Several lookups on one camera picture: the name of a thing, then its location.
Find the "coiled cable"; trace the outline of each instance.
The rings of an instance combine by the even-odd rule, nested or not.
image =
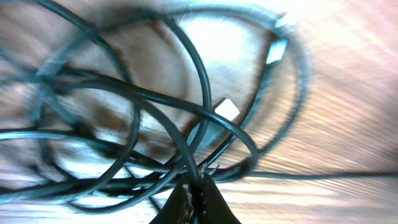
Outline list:
[[[320,174],[320,175],[293,175],[280,174],[272,172],[254,171],[257,160],[264,157],[268,152],[276,147],[296,122],[299,113],[302,111],[304,101],[308,95],[308,88],[312,76],[312,68],[308,50],[305,48],[301,39],[297,36],[292,26],[276,26],[279,19],[263,9],[246,9],[244,7],[234,6],[191,6],[185,9],[173,9],[168,12],[156,12],[150,9],[137,8],[131,11],[131,18],[113,24],[107,27],[96,27],[94,24],[86,22],[73,12],[65,9],[63,6],[49,0],[30,0],[43,6],[44,8],[58,14],[64,19],[81,29],[81,32],[66,46],[56,51],[45,63],[38,69],[32,68],[16,58],[12,58],[6,49],[0,49],[0,58],[18,68],[24,75],[21,77],[4,78],[0,80],[2,85],[22,82],[35,83],[38,85],[39,92],[35,97],[35,106],[32,115],[31,128],[22,129],[2,129],[0,130],[0,141],[11,139],[37,139],[42,150],[42,157],[47,164],[56,168],[63,174],[65,179],[61,182],[50,181],[47,184],[26,187],[17,190],[3,190],[0,192],[0,203],[9,203],[15,200],[23,199],[46,199],[60,200],[68,203],[75,209],[90,213],[109,213],[115,212],[126,207],[133,206],[152,195],[172,188],[181,175],[187,173],[190,185],[193,191],[200,191],[201,174],[198,167],[201,167],[205,173],[212,169],[207,168],[217,160],[232,142],[238,138],[250,150],[251,156],[245,158],[239,163],[227,168],[215,170],[212,178],[215,182],[230,182],[238,180],[244,176],[280,178],[280,179],[299,179],[299,180],[318,180],[331,178],[363,178],[363,177],[397,177],[398,172],[386,173],[342,173],[342,174]],[[238,124],[234,124],[224,117],[216,114],[211,108],[211,90],[210,82],[206,73],[205,66],[201,61],[200,55],[188,36],[181,30],[173,17],[185,14],[216,14],[224,16],[239,17],[249,20],[253,23],[263,26],[270,30],[279,39],[287,40],[287,48],[293,55],[293,60],[297,68],[297,94],[295,96],[294,107],[288,113],[287,119],[282,123],[277,134],[263,147],[257,147],[248,134],[244,132],[244,127],[250,122],[256,114],[261,99],[266,95],[268,87],[272,83],[271,67],[266,67],[258,83],[255,97],[250,101],[249,109],[244,113],[243,118]],[[101,34],[113,32],[126,26],[134,26],[151,21],[162,21],[178,37],[186,51],[190,55],[193,64],[197,70],[201,93],[203,96],[203,105],[180,100],[171,96],[157,93],[151,90],[141,88],[134,84],[133,77],[122,60],[112,47],[101,37]],[[106,53],[109,59],[117,68],[123,81],[94,72],[87,72],[79,69],[66,68],[65,65],[88,41],[99,45]],[[79,117],[65,109],[58,101],[59,94],[68,94],[73,90],[81,88],[92,88],[106,90],[122,96],[133,103],[134,121],[131,124],[131,133],[125,146],[100,140],[91,134],[91,131],[79,120]],[[181,132],[159,109],[154,107],[151,102],[178,108],[188,111],[201,118],[199,129],[190,145]],[[51,107],[73,131],[47,130],[40,127],[43,120],[43,104]],[[178,148],[178,153],[174,155],[165,164],[159,163],[150,157],[144,156],[133,150],[138,141],[140,112],[147,111],[157,121],[159,121],[174,140]],[[230,132],[230,135],[217,147],[206,159],[196,165],[193,159],[199,143],[202,141],[209,121],[212,121]],[[74,140],[87,143],[94,150],[100,152],[113,153],[116,160],[113,165],[97,179],[77,179],[67,171],[57,165],[50,156],[49,146],[46,139],[52,140]],[[143,177],[134,176],[122,179],[113,178],[117,171],[124,166],[135,166],[153,173]],[[127,200],[107,207],[83,207],[73,201],[93,192],[102,192],[109,196],[127,196]]]

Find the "usb connector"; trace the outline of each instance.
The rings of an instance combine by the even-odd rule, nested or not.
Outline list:
[[[221,115],[222,117],[230,121],[232,121],[239,115],[239,110],[230,99],[223,99],[221,102],[217,104],[214,111],[216,112],[216,114]],[[198,131],[198,128],[199,128],[199,123],[197,123],[190,131],[187,138],[188,145],[191,144],[193,137],[195,137]],[[208,148],[214,142],[219,140],[225,133],[226,130],[224,128],[210,121],[206,129],[206,133],[197,148],[197,151]]]

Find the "wood grain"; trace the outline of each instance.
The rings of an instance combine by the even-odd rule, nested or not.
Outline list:
[[[210,1],[58,1],[99,25],[123,17],[133,6],[166,8],[169,4]],[[342,170],[398,169],[398,2],[385,1],[228,1],[257,5],[275,12],[289,11],[313,58],[315,77],[311,95],[289,137],[259,161],[257,170],[318,174]],[[38,67],[65,44],[76,28],[58,16],[30,4],[0,6],[0,44]],[[208,71],[212,100],[231,98],[243,110],[253,94],[264,60],[267,32],[228,17],[181,17],[177,22],[197,47]],[[120,30],[106,36],[118,49],[138,85],[184,100],[201,103],[193,64],[176,38],[160,24]],[[92,44],[71,63],[116,76],[102,51]],[[14,72],[0,63],[0,72]],[[246,129],[258,146],[272,137],[295,94],[294,68],[286,57],[275,71],[276,80],[261,111]],[[26,126],[24,86],[1,93],[1,128]],[[131,119],[129,103],[103,91],[77,91],[63,98],[70,110],[89,121],[99,138],[124,142]],[[180,129],[193,118],[159,106]],[[144,115],[137,150],[160,161],[175,151],[164,129]],[[80,177],[98,176],[110,165],[84,145],[52,142],[63,166]],[[40,178],[25,167],[40,164],[33,141],[2,145],[0,185],[23,187]],[[198,160],[210,153],[196,155]],[[222,167],[248,155],[236,142],[219,159]],[[144,174],[143,170],[134,170]],[[398,191],[395,179],[298,181],[245,178],[219,188],[242,223],[397,223]],[[156,196],[164,203],[168,194]],[[116,199],[84,198],[103,205]],[[155,210],[148,202],[110,215],[84,215],[61,205],[16,202],[0,205],[0,223],[115,222],[148,223]]]

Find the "black cable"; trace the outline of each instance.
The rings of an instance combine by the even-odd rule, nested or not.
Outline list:
[[[244,7],[234,6],[190,6],[184,9],[168,10],[167,13],[155,12],[150,9],[132,9],[131,18],[112,24],[107,27],[96,27],[94,24],[86,22],[73,12],[65,9],[61,5],[49,0],[30,0],[44,8],[58,14],[64,19],[70,21],[81,29],[81,32],[69,44],[56,51],[45,63],[38,69],[32,68],[8,54],[6,49],[0,49],[0,59],[10,63],[18,68],[22,75],[18,77],[3,78],[0,80],[0,86],[8,86],[13,83],[33,83],[38,85],[39,91],[35,98],[35,106],[32,111],[33,127],[21,129],[1,129],[0,141],[11,139],[38,139],[43,161],[59,171],[65,179],[61,182],[49,181],[43,185],[36,185],[17,190],[4,190],[0,192],[0,203],[9,203],[15,200],[23,199],[46,199],[61,200],[67,202],[72,207],[84,212],[90,213],[109,213],[133,206],[145,199],[149,199],[155,208],[160,208],[150,197],[159,192],[168,190],[178,182],[182,174],[187,173],[190,179],[192,190],[200,191],[201,174],[198,167],[201,167],[205,173],[213,172],[208,166],[217,160],[232,142],[238,138],[250,150],[251,156],[242,161],[223,169],[217,169],[212,174],[215,182],[229,182],[238,180],[244,176],[276,178],[276,179],[294,179],[294,180],[320,180],[337,178],[365,178],[365,177],[398,177],[398,172],[384,173],[364,173],[351,172],[340,174],[318,174],[318,175],[295,175],[280,174],[273,172],[253,171],[257,160],[265,156],[270,150],[283,140],[288,134],[290,128],[296,122],[300,111],[303,108],[304,100],[308,94],[309,83],[311,79],[311,65],[309,54],[304,47],[303,42],[296,35],[294,28],[285,26],[276,26],[278,16],[263,9],[246,9]],[[265,29],[273,32],[277,39],[285,39],[287,48],[291,51],[295,66],[297,68],[297,94],[295,96],[294,107],[288,113],[286,120],[279,128],[277,134],[263,147],[257,148],[254,141],[247,135],[243,128],[258,111],[261,100],[267,93],[268,87],[272,84],[272,69],[274,64],[268,64],[264,73],[261,75],[255,96],[249,100],[249,107],[243,113],[238,124],[234,124],[222,116],[216,114],[211,108],[210,82],[206,74],[205,67],[201,58],[190,42],[188,36],[181,30],[173,18],[185,14],[212,14],[239,17],[249,20]],[[178,37],[186,51],[190,55],[193,64],[198,72],[200,79],[201,92],[203,97],[203,106],[191,102],[180,100],[171,96],[163,95],[151,90],[136,86],[131,79],[132,75],[122,63],[117,53],[101,37],[101,34],[113,32],[126,26],[135,26],[151,21],[162,21]],[[117,68],[123,81],[99,73],[88,72],[79,69],[67,68],[68,61],[91,40],[93,43],[102,47],[107,56]],[[89,127],[85,126],[78,116],[67,111],[58,101],[57,97],[61,94],[69,94],[80,88],[94,88],[106,90],[118,94],[133,103],[132,113],[134,121],[131,123],[131,133],[125,146],[96,139]],[[201,118],[199,129],[191,145],[187,145],[181,132],[177,127],[149,101],[161,103],[163,105],[178,108],[193,113]],[[44,103],[51,107],[60,117],[62,117],[71,127],[72,131],[58,131],[42,129],[40,125],[44,121],[42,113]],[[178,153],[165,164],[161,164],[150,157],[146,157],[133,150],[138,141],[140,111],[145,110],[157,119],[167,130],[170,137],[174,140],[178,148]],[[209,121],[219,124],[231,134],[213,151],[209,157],[202,161],[198,166],[193,159],[193,153],[201,143]],[[50,146],[45,140],[72,140],[87,143],[94,150],[107,155],[113,155],[115,162],[100,177],[96,179],[77,179],[67,171],[63,170],[55,161],[50,153]],[[136,166],[143,169],[154,171],[153,173],[142,177],[128,177],[122,179],[113,178],[114,175],[125,166]],[[107,195],[109,197],[126,196],[127,200],[108,207],[87,208],[72,203],[79,197],[88,194]]]

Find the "cable bundle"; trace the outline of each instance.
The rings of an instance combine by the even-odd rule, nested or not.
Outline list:
[[[5,50],[0,50],[0,58],[17,67],[24,74],[23,76],[15,78],[3,79],[3,83],[34,83],[39,87],[37,97],[35,98],[34,114],[32,115],[33,127],[25,129],[2,129],[0,130],[0,140],[37,139],[43,160],[59,171],[59,173],[63,174],[64,180],[61,182],[49,181],[47,184],[17,190],[2,189],[2,192],[0,192],[1,203],[40,198],[46,200],[61,200],[75,209],[84,212],[109,213],[133,206],[145,199],[151,199],[152,195],[173,188],[179,178],[184,174],[188,174],[192,189],[200,190],[201,173],[198,167],[200,167],[201,172],[204,173],[212,171],[207,167],[216,161],[236,138],[241,140],[248,147],[251,156],[228,168],[215,170],[211,175],[215,182],[230,182],[244,176],[303,180],[397,176],[396,172],[375,174],[358,172],[347,174],[293,175],[253,171],[256,167],[257,160],[265,156],[271,149],[275,148],[297,120],[297,116],[303,107],[303,102],[308,93],[308,83],[312,73],[308,52],[303,46],[302,41],[296,36],[291,26],[281,26],[278,23],[280,18],[272,13],[264,10],[257,11],[232,6],[195,6],[189,7],[188,9],[170,11],[168,13],[160,13],[150,9],[140,8],[132,10],[132,16],[129,20],[100,29],[55,2],[48,0],[31,1],[40,4],[46,9],[70,21],[72,24],[79,27],[81,32],[70,43],[56,51],[38,69],[33,69],[23,62],[18,61],[18,59],[12,58]],[[211,108],[210,83],[203,62],[187,35],[173,20],[173,17],[186,14],[217,14],[240,17],[259,24],[265,29],[269,29],[278,39],[287,40],[287,48],[292,52],[297,68],[297,94],[295,96],[295,105],[290,110],[287,119],[283,122],[277,134],[265,146],[257,148],[250,136],[243,131],[243,128],[256,113],[259,102],[264,97],[271,84],[271,66],[264,69],[265,72],[261,75],[255,97],[250,101],[248,110],[245,111],[243,118],[238,124],[234,124],[216,114]],[[131,78],[132,75],[123,65],[117,53],[101,37],[102,34],[113,32],[116,29],[152,21],[162,21],[167,25],[189,53],[200,78],[203,105],[196,105],[135,85]],[[76,54],[78,49],[89,40],[100,46],[107,53],[107,56],[113,61],[114,66],[117,68],[117,71],[124,81],[99,73],[71,69],[64,66]],[[129,134],[125,146],[96,139],[91,133],[91,130],[79,120],[77,115],[67,111],[59,103],[57,99],[58,95],[69,94],[71,91],[81,88],[110,91],[133,103],[134,121],[131,124],[131,133]],[[160,110],[154,107],[150,101],[188,111],[201,118],[198,131],[190,145],[187,144],[186,139],[177,129],[176,125],[174,125]],[[72,127],[73,131],[42,129],[40,125],[44,117],[42,114],[43,105],[47,105],[53,109],[59,117]],[[142,110],[147,111],[164,126],[170,137],[174,140],[175,145],[178,147],[178,153],[165,164],[159,163],[133,150],[138,141],[141,118],[140,111]],[[193,159],[193,153],[201,143],[209,121],[224,127],[231,134],[210,154],[210,156],[197,165]],[[46,139],[81,141],[87,143],[89,147],[97,151],[111,153],[119,151],[119,153],[117,153],[117,158],[113,165],[97,179],[77,179],[57,165],[50,153],[48,144],[45,142]],[[143,178],[136,178],[133,174],[132,177],[128,178],[113,178],[124,166],[140,167],[152,170],[153,173]],[[88,208],[73,203],[75,199],[92,194],[93,192],[101,192],[110,197],[124,195],[129,198],[119,204],[100,208]]]

